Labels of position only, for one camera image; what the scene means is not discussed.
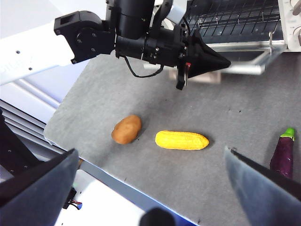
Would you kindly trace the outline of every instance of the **yellow corn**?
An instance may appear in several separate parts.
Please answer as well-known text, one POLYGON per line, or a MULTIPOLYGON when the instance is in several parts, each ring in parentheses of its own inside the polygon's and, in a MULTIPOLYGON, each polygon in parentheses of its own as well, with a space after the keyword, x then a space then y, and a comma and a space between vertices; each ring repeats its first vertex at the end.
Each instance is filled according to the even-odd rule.
POLYGON ((198 133, 167 130, 158 132, 155 141, 160 147, 179 150, 200 150, 209 144, 209 140, 198 133))

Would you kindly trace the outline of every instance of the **gray table surface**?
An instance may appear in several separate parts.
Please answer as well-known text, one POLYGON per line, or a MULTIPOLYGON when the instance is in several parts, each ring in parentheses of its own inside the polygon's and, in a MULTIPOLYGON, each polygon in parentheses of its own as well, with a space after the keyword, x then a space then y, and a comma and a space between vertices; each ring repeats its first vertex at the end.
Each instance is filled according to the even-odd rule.
MULTIPOLYGON (((142 62, 132 60, 144 71, 142 62)), ((301 182, 301 54, 283 53, 262 76, 223 75, 219 85, 189 83, 183 91, 161 73, 134 78, 123 59, 92 59, 45 128, 45 137, 110 175, 204 226, 248 225, 228 180, 226 145, 269 166, 278 136, 297 130, 294 179, 301 182), (137 114, 143 128, 133 143, 111 139, 114 125, 137 114), (156 146, 160 130, 198 132, 201 151, 156 146)))

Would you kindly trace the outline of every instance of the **eggplant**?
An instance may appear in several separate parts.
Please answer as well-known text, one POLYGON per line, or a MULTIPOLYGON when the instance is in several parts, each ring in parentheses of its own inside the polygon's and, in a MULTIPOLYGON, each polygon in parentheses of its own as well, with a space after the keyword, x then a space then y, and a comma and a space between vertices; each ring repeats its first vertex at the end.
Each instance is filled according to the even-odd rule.
POLYGON ((288 128, 278 140, 269 168, 281 175, 293 178, 293 142, 295 131, 288 128))

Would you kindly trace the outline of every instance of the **oven door handle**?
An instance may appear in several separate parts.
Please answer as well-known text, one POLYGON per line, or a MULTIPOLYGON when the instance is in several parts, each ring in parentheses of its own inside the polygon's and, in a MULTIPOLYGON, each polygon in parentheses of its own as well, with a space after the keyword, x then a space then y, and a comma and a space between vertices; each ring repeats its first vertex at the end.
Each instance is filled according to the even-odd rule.
POLYGON ((272 63, 281 53, 287 49, 286 44, 278 44, 273 46, 265 47, 252 47, 248 46, 247 48, 221 48, 212 47, 217 52, 249 52, 249 51, 262 51, 260 55, 250 61, 232 61, 231 66, 225 69, 222 69, 223 73, 233 73, 233 74, 250 74, 250 75, 261 75, 267 66, 272 63))

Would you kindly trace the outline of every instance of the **cable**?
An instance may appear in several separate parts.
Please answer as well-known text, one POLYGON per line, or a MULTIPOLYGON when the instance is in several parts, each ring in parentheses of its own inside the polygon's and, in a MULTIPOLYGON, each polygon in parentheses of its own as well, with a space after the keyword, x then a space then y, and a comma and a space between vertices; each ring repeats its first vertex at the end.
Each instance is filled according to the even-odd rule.
POLYGON ((145 75, 145 76, 139 76, 139 75, 136 75, 135 72, 133 71, 131 65, 130 65, 130 62, 128 61, 127 57, 126 56, 122 56, 124 58, 124 60, 126 61, 126 64, 129 68, 129 70, 131 71, 131 73, 133 74, 133 76, 137 77, 137 78, 149 78, 149 77, 153 77, 157 74, 159 74, 161 71, 163 71, 163 68, 164 68, 164 65, 161 65, 160 68, 153 74, 149 74, 149 75, 145 75))
POLYGON ((189 27, 189 24, 188 24, 188 22, 187 22, 187 20, 186 20, 185 17, 183 17, 183 21, 185 22, 185 24, 186 24, 186 26, 187 26, 187 29, 188 29, 188 35, 190 35, 190 27, 189 27))
POLYGON ((71 206, 75 206, 75 208, 77 208, 78 210, 80 210, 80 208, 78 208, 76 205, 74 205, 73 203, 69 203, 71 206))

